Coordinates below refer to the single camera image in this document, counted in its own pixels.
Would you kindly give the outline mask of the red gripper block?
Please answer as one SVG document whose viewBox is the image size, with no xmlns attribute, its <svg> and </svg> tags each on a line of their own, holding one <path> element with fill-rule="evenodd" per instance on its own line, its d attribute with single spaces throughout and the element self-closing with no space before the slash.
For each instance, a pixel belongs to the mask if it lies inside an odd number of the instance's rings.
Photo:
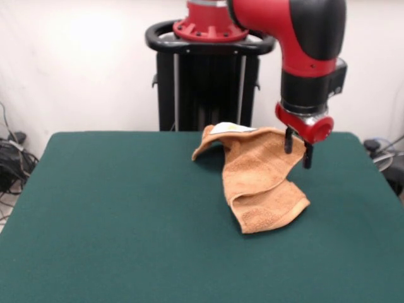
<svg viewBox="0 0 404 303">
<path fill-rule="evenodd" d="M 306 150 L 302 159 L 303 167 L 310 169 L 314 150 L 313 144 L 324 141 L 331 134 L 334 120 L 327 113 L 314 116 L 297 115 L 284 109 L 280 103 L 277 103 L 275 107 L 275 114 L 287 127 L 285 130 L 285 153 L 292 153 L 293 133 L 295 131 L 305 141 Z"/>
</svg>

